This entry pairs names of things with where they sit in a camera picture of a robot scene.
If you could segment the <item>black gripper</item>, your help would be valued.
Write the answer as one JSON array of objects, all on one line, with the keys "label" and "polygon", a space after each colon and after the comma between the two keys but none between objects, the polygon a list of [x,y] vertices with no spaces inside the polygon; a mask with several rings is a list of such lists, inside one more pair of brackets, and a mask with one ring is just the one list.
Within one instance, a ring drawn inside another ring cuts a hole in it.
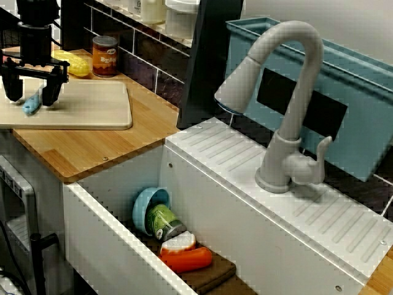
[{"label": "black gripper", "polygon": [[[18,59],[19,66],[53,66],[61,69],[61,74],[49,74],[45,79],[46,86],[42,89],[42,105],[51,106],[60,94],[61,86],[69,80],[67,61],[60,61],[52,58],[52,27],[50,25],[33,26],[23,22],[17,24],[20,37],[20,51],[11,52],[1,50],[1,63],[5,62],[4,57],[10,61],[12,58]],[[23,81],[19,73],[14,68],[2,68],[2,82],[6,97],[10,101],[16,102],[23,95]]]}]

